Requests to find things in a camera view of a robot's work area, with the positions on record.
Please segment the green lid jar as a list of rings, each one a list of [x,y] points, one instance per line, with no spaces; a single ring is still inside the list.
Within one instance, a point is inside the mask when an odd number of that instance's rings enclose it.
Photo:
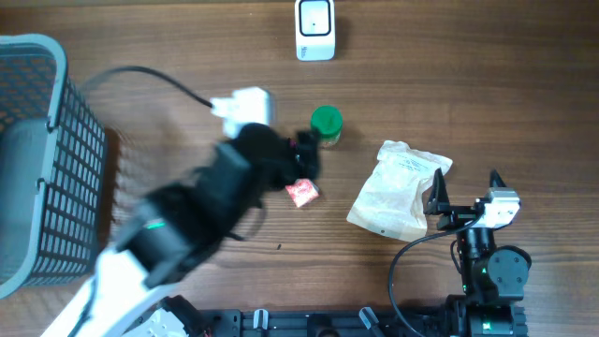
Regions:
[[[310,126],[320,134],[320,146],[323,148],[335,145],[341,137],[343,116],[333,106],[318,107],[312,114]]]

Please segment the beige paper pouch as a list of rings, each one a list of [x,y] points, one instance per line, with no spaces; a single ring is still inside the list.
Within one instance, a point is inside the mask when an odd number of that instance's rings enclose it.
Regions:
[[[387,140],[377,165],[363,184],[346,220],[374,234],[412,242],[427,233],[423,194],[431,188],[436,170],[448,173],[453,160]]]

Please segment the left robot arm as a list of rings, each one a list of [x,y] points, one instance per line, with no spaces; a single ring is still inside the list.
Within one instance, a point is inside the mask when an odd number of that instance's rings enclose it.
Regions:
[[[93,276],[46,328],[47,336],[121,336],[188,273],[214,255],[261,198],[319,174],[321,135],[293,139],[250,123],[214,147],[211,163],[189,182],[145,195],[113,243],[97,257]]]

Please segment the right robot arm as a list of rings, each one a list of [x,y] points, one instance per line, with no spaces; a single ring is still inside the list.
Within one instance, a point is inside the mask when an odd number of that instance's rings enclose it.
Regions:
[[[440,310],[442,336],[525,336],[524,298],[532,258],[513,246],[499,246],[495,233],[510,226],[520,210],[518,193],[497,171],[489,175],[486,195],[471,206],[450,203],[444,174],[433,175],[425,214],[437,215],[439,232],[456,237],[452,259],[462,283],[461,295],[450,295]]]

